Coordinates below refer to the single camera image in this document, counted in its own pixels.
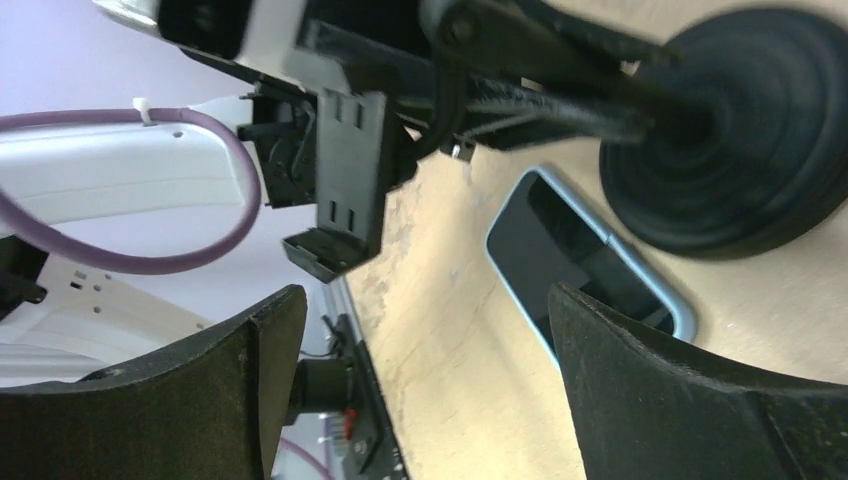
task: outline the phone screen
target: phone screen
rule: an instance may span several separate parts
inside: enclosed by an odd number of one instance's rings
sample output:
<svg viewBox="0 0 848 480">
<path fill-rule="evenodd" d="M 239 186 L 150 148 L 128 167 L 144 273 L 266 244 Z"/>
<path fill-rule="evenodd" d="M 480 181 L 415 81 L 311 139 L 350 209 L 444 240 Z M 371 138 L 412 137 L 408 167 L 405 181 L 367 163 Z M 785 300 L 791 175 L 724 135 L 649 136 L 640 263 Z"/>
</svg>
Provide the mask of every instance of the phone screen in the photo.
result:
<svg viewBox="0 0 848 480">
<path fill-rule="evenodd" d="M 521 179 L 492 225 L 486 248 L 551 351 L 548 292 L 559 282 L 634 320 L 674 332 L 669 310 L 538 173 Z"/>
</svg>

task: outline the wooden table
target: wooden table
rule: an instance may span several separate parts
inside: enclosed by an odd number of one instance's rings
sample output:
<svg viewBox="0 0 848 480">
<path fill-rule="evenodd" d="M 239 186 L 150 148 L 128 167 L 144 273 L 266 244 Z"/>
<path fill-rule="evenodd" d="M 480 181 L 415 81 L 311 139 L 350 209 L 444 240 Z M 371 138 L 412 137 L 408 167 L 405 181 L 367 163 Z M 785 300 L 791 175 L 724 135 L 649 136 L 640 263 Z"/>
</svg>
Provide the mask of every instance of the wooden table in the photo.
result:
<svg viewBox="0 0 848 480">
<path fill-rule="evenodd" d="M 558 3 L 666 39 L 729 6 L 764 2 Z M 845 0 L 803 3 L 848 19 Z M 512 155 L 479 149 L 470 165 L 439 156 L 391 196 L 383 254 L 347 280 L 414 478 L 585 478 L 562 380 L 489 264 L 483 239 L 521 173 L 542 163 L 630 238 L 604 199 L 597 158 L 591 140 Z M 636 244 L 696 308 L 696 345 L 848 383 L 848 213 L 737 262 L 696 262 Z"/>
</svg>

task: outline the white wall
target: white wall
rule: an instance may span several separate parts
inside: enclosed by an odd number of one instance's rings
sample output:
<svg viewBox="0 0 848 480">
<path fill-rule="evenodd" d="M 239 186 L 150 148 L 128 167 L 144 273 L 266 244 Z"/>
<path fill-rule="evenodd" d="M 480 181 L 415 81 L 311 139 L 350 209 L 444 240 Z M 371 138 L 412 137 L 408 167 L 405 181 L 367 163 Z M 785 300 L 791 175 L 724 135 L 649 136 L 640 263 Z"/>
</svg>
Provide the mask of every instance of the white wall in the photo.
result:
<svg viewBox="0 0 848 480">
<path fill-rule="evenodd" d="M 250 89 L 174 47 L 110 22 L 88 0 L 0 0 L 0 115 L 127 108 L 138 96 L 150 98 L 154 106 L 182 106 Z M 229 229 L 237 214 L 237 208 L 192 208 L 76 222 L 61 229 L 121 252 L 162 255 L 208 244 Z M 219 320 L 287 284 L 304 285 L 311 306 L 304 348 L 320 352 L 325 342 L 320 312 L 314 308 L 323 301 L 319 284 L 288 262 L 280 246 L 281 238 L 304 230 L 313 218 L 312 207 L 266 210 L 248 239 L 212 265 L 166 277 L 122 279 Z M 0 362 L 8 357 L 0 356 Z M 14 368 L 12 363 L 6 368 Z M 321 458 L 316 418 L 304 418 L 286 435 Z M 286 478 L 318 478 L 292 456 L 285 460 Z"/>
</svg>

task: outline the white plastic housing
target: white plastic housing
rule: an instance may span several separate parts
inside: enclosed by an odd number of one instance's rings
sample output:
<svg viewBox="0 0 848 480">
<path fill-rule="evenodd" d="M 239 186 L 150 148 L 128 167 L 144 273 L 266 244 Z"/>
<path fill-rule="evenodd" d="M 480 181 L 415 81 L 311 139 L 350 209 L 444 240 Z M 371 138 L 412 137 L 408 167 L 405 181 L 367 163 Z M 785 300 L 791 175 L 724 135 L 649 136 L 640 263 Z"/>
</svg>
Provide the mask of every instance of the white plastic housing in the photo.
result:
<svg viewBox="0 0 848 480">
<path fill-rule="evenodd" d="M 112 20 L 152 37 L 160 0 L 93 0 Z M 294 49 L 307 0 L 253 0 L 241 52 L 235 63 L 274 78 L 298 84 L 283 65 Z"/>
<path fill-rule="evenodd" d="M 232 130 L 252 117 L 251 102 L 237 97 L 192 108 Z M 245 146 L 256 162 L 253 144 Z M 0 134 L 0 187 L 48 224 L 241 205 L 244 179 L 238 178 L 235 161 L 218 137 L 187 124 L 145 127 L 139 121 Z M 0 238 L 13 233 L 0 221 Z"/>
<path fill-rule="evenodd" d="M 36 282 L 48 291 L 0 322 L 0 344 L 52 348 L 124 362 L 169 345 L 214 322 L 115 279 L 102 270 L 50 255 Z"/>
</svg>

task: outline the purple cable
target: purple cable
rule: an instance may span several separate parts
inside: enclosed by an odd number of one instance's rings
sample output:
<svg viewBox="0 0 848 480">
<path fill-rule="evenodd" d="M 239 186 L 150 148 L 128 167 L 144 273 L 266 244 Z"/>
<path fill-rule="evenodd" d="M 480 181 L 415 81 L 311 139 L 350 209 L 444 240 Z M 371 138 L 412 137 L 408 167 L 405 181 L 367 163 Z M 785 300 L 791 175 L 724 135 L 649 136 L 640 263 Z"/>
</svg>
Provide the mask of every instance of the purple cable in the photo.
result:
<svg viewBox="0 0 848 480">
<path fill-rule="evenodd" d="M 262 203 L 259 174 L 253 160 L 238 137 L 224 124 L 209 115 L 187 108 L 151 108 L 150 119 L 156 122 L 190 123 L 214 133 L 238 159 L 246 175 L 247 200 L 244 214 L 236 226 L 217 242 L 194 252 L 168 257 L 139 257 L 110 252 L 70 238 L 45 225 L 0 188 L 0 220 L 7 223 L 22 240 L 45 252 L 61 255 L 83 265 L 101 270 L 135 275 L 167 275 L 185 272 L 211 263 L 234 249 L 250 232 Z M 0 132 L 24 127 L 58 124 L 134 123 L 141 114 L 134 109 L 69 110 L 59 112 L 24 113 L 0 117 Z"/>
<path fill-rule="evenodd" d="M 333 476 L 330 474 L 330 470 L 324 465 L 321 465 L 321 462 L 319 462 L 317 458 L 315 458 L 311 453 L 307 452 L 300 445 L 292 442 L 291 440 L 285 437 L 280 437 L 280 446 L 294 453 L 298 457 L 302 458 L 306 463 L 315 468 L 315 470 L 321 475 L 324 480 L 333 480 Z"/>
</svg>

